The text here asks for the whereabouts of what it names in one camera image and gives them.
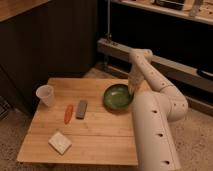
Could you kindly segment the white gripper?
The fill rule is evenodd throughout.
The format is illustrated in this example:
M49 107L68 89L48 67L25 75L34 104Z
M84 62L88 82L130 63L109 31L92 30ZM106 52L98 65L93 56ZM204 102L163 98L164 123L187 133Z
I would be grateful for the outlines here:
M144 76L138 68L132 68L128 76L128 91L130 95L139 91L140 84L144 81Z

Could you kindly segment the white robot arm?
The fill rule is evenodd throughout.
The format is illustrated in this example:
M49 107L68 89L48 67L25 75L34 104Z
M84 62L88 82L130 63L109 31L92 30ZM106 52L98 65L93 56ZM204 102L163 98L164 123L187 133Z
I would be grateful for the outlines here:
M168 122L187 114L180 90L151 63L150 49L131 49L128 88L133 99L133 127L138 171L179 171L178 153Z

